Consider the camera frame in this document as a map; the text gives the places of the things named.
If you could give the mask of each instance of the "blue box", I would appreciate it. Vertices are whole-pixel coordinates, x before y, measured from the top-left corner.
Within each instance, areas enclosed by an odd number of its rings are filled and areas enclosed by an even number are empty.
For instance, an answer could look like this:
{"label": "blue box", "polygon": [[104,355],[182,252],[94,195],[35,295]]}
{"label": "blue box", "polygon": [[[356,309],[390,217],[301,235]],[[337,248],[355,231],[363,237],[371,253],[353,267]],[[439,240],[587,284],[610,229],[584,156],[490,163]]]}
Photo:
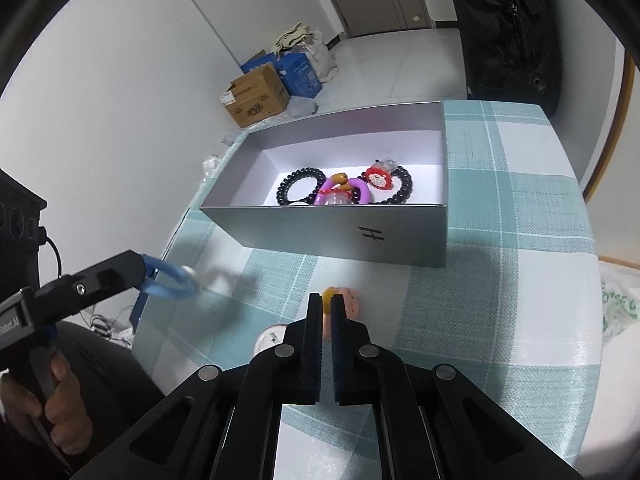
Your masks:
{"label": "blue box", "polygon": [[273,63],[285,88],[291,95],[300,97],[316,97],[322,90],[322,83],[305,54],[294,52],[276,59],[272,52],[265,56],[247,61],[240,67],[245,74],[254,68]]}

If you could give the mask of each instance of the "red flower toy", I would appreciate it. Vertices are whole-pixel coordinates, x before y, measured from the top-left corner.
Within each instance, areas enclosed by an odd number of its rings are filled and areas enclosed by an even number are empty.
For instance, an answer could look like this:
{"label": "red flower toy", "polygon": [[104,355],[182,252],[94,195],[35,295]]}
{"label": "red flower toy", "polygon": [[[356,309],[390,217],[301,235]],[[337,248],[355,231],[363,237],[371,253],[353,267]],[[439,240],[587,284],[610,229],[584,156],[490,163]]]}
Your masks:
{"label": "red flower toy", "polygon": [[376,160],[376,163],[365,171],[365,178],[373,187],[389,191],[394,187],[391,173],[397,168],[398,165],[390,159]]}

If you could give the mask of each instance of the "checkered tablecloth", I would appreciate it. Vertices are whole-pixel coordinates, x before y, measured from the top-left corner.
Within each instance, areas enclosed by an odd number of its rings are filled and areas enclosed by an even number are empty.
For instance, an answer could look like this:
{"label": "checkered tablecloth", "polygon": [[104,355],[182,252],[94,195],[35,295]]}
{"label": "checkered tablecloth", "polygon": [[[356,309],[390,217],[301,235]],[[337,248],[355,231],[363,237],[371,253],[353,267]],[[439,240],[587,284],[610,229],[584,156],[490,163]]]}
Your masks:
{"label": "checkered tablecloth", "polygon": [[[252,357],[268,326],[303,317],[311,292],[355,288],[372,341],[405,361],[455,365],[573,463],[600,370],[598,261],[580,189],[542,110],[444,103],[449,232],[444,269],[244,248],[198,209],[168,251],[204,285],[193,301],[150,300],[133,352],[168,392],[197,367]],[[243,139],[223,159],[235,152]],[[330,346],[321,402],[285,406],[276,478],[380,475],[370,408],[333,402]]]}

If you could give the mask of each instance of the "person's hand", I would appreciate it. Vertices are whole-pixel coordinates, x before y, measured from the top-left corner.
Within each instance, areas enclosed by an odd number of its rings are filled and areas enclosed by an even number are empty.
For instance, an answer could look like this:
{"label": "person's hand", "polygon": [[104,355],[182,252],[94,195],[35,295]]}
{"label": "person's hand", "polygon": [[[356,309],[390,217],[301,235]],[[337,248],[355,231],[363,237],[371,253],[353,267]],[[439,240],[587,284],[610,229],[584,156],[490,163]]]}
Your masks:
{"label": "person's hand", "polygon": [[[58,380],[58,386],[44,406],[44,414],[53,424],[51,439],[65,454],[82,453],[91,442],[94,425],[86,414],[80,383],[60,352],[51,359],[51,371]],[[29,419],[42,414],[36,396],[5,374],[0,378],[0,400],[15,430],[30,442],[40,444],[42,440]]]}

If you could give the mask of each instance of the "tiled floor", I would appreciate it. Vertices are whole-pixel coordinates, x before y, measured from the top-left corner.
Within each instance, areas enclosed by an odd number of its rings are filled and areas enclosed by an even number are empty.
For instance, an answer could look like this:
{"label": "tiled floor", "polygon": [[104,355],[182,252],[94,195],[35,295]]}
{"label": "tiled floor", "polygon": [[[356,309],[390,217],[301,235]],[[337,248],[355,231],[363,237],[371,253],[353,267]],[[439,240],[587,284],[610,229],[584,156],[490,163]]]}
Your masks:
{"label": "tiled floor", "polygon": [[338,73],[316,97],[319,112],[362,106],[466,98],[455,29],[404,30],[341,41]]}

